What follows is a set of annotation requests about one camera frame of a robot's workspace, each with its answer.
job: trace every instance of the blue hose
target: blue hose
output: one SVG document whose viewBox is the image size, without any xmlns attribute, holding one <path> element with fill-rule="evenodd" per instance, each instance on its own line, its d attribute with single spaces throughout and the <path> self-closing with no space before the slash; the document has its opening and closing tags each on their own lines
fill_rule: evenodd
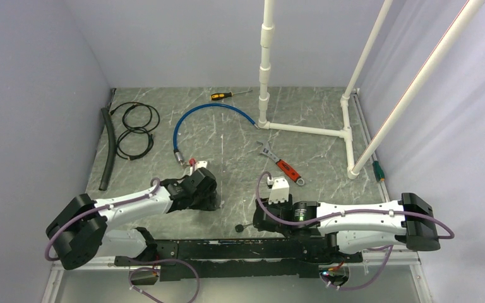
<svg viewBox="0 0 485 303">
<path fill-rule="evenodd" d="M 181 126 L 181 123 L 183 122 L 183 120 L 185 120 L 185 118 L 187 118 L 187 116 L 189 116 L 190 114 L 192 114 L 193 112 L 197 111 L 198 109 L 203 109 L 205 107 L 213 107 L 213 106 L 216 106 L 216 107 L 225 107 L 226 109 L 231 109 L 231 110 L 234 110 L 236 112 L 238 112 L 239 114 L 243 115 L 251 124 L 253 124 L 256 128 L 257 128 L 257 124 L 254 120 L 252 120 L 252 118 L 250 118 L 249 115 L 247 115 L 245 112 L 243 112 L 242 110 L 236 108 L 236 107 L 233 107 L 231 105 L 227 105 L 227 104 L 222 104 L 222 103 L 207 103 L 207 104 L 203 104 L 203 105 L 199 105 L 199 106 L 196 106 L 195 108 L 189 110 L 188 112 L 186 112 L 181 118 L 180 120 L 177 122 L 176 124 L 176 128 L 174 129 L 174 136 L 172 137 L 172 140 L 173 140 L 173 144 L 174 144 L 174 153 L 175 152 L 178 152 L 179 150 L 177 149 L 177 131 L 179 130 L 179 127 Z"/>
</svg>

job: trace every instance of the hose fitting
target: hose fitting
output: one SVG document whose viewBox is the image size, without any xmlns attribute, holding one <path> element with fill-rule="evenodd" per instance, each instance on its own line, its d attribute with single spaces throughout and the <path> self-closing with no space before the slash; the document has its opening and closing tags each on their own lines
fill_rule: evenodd
<svg viewBox="0 0 485 303">
<path fill-rule="evenodd" d="M 174 157 L 176 158 L 177 162 L 181 165 L 181 167 L 185 168 L 185 158 L 183 158 L 183 154 L 178 150 L 174 150 Z"/>
</svg>

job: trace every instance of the white pipe frame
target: white pipe frame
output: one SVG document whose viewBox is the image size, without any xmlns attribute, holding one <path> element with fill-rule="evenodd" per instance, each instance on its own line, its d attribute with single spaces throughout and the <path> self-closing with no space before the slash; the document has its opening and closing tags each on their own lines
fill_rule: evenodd
<svg viewBox="0 0 485 303">
<path fill-rule="evenodd" d="M 345 93 L 341 98 L 341 108 L 343 112 L 343 129 L 332 130 L 332 129 L 322 129 L 322 128 L 308 128 L 305 126 L 289 125 L 289 124 L 279 124 L 272 123 L 266 119 L 266 108 L 268 107 L 268 101 L 270 99 L 270 94 L 268 90 L 268 80 L 270 78 L 270 46 L 272 44 L 272 36 L 274 33 L 274 23 L 273 23 L 273 7 L 274 0 L 265 0 L 265 9 L 263 12 L 263 24 L 261 26 L 261 64 L 260 64 L 260 96 L 259 96 L 259 110 L 260 116 L 258 119 L 258 125 L 260 128 L 264 129 L 279 129 L 284 131 L 296 131 L 299 133 L 308 134 L 322 134 L 325 136 L 336 136 L 342 138 L 345 141 L 345 149 L 347 151 L 347 172 L 350 172 L 354 168 L 354 150 L 352 148 L 352 129 L 350 128 L 350 118 L 349 118 L 349 99 L 350 93 L 359 74 L 365 64 L 369 52 L 373 48 L 376 36 L 382 27 L 382 24 L 388 14 L 390 6 L 393 0 L 385 0 L 378 17 L 374 23 L 373 29 L 369 34 L 369 38 L 366 45 L 362 51 L 358 64 L 354 70 L 354 74 L 349 81 L 349 85 Z"/>
<path fill-rule="evenodd" d="M 436 44 L 436 47 L 432 50 L 425 63 L 421 66 L 416 76 L 410 82 L 408 88 L 398 100 L 395 108 L 393 108 L 390 115 L 386 118 L 380 129 L 376 132 L 374 138 L 371 140 L 367 148 L 363 151 L 362 155 L 356 162 L 354 168 L 347 172 L 350 179 L 354 179 L 359 175 L 360 170 L 363 168 L 369 157 L 374 153 L 376 148 L 380 145 L 385 136 L 389 133 L 391 128 L 395 125 L 397 120 L 403 114 L 404 110 L 410 105 L 414 97 L 417 95 L 421 87 L 428 80 L 430 75 L 438 67 L 441 60 L 447 55 L 447 52 L 451 49 L 451 46 L 458 39 L 458 36 L 463 32 L 471 19 L 479 11 L 485 0 L 468 0 L 458 12 L 456 18 L 451 22 L 451 25 L 447 28 L 447 31 L 443 34 L 440 41 Z"/>
<path fill-rule="evenodd" d="M 308 128 L 305 126 L 296 126 L 288 124 L 272 123 L 266 119 L 266 109 L 268 107 L 268 101 L 270 94 L 268 90 L 268 80 L 270 78 L 270 46 L 272 44 L 272 36 L 274 33 L 273 23 L 273 7 L 274 0 L 265 0 L 265 9 L 263 12 L 263 24 L 261 26 L 261 65 L 260 65 L 260 96 L 259 96 L 259 110 L 260 116 L 258 120 L 258 126 L 264 129 L 279 129 L 285 131 L 296 131 L 299 133 L 309 134 L 322 134 L 325 136 L 337 136 L 345 141 L 345 149 L 347 152 L 347 175 L 349 179 L 355 179 L 365 163 L 369 160 L 376 148 L 380 145 L 385 136 L 389 133 L 391 128 L 395 125 L 399 117 L 404 113 L 404 110 L 408 107 L 412 99 L 417 95 L 423 84 L 430 77 L 432 72 L 439 65 L 443 57 L 447 54 L 450 47 L 454 44 L 458 36 L 463 32 L 464 28 L 469 24 L 471 19 L 479 11 L 485 0 L 467 0 L 463 8 L 458 13 L 457 17 L 453 20 L 447 31 L 443 34 L 442 38 L 436 44 L 436 47 L 430 53 L 425 63 L 421 66 L 416 76 L 399 99 L 395 108 L 390 115 L 386 118 L 374 138 L 371 140 L 367 148 L 364 150 L 360 158 L 354 163 L 354 151 L 352 148 L 352 129 L 350 128 L 349 118 L 349 99 L 352 89 L 356 84 L 356 81 L 360 75 L 360 72 L 365 64 L 373 44 L 378 36 L 380 28 L 389 12 L 393 0 L 384 0 L 382 8 L 378 13 L 378 17 L 373 25 L 373 29 L 369 34 L 366 45 L 362 51 L 362 54 L 358 60 L 358 64 L 350 78 L 349 84 L 345 89 L 345 92 L 341 96 L 341 109 L 343 112 L 343 129 L 336 131 L 331 129 L 320 128 Z"/>
</svg>

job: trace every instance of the black metal base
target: black metal base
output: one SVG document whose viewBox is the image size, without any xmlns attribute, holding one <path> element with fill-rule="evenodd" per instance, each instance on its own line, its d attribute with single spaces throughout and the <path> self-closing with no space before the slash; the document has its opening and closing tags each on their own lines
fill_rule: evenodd
<svg viewBox="0 0 485 303">
<path fill-rule="evenodd" d="M 155 243 L 159 252 L 158 259 L 184 260 L 196 268 L 203 278 L 280 275 L 318 278 L 320 264 L 363 261 L 361 253 L 330 252 L 322 237 L 164 240 Z M 133 265 L 127 257 L 116 257 L 114 264 Z M 184 278 L 194 278 L 186 266 L 170 263 L 161 266 L 160 281 L 178 281 Z"/>
</svg>

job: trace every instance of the white wall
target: white wall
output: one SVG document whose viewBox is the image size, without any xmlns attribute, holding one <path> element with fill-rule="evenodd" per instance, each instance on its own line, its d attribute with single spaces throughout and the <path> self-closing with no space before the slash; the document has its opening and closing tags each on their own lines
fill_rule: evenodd
<svg viewBox="0 0 485 303">
<path fill-rule="evenodd" d="M 464 2 L 407 1 L 361 85 L 371 133 Z M 485 302 L 485 5 L 377 152 L 391 195 L 417 193 L 456 232 L 420 254 L 435 301 Z"/>
<path fill-rule="evenodd" d="M 63 1 L 0 1 L 0 302 L 40 302 L 45 228 L 85 190 L 108 98 Z"/>
<path fill-rule="evenodd" d="M 263 0 L 66 2 L 112 86 L 259 85 Z M 382 2 L 276 1 L 270 84 L 346 86 Z"/>
</svg>

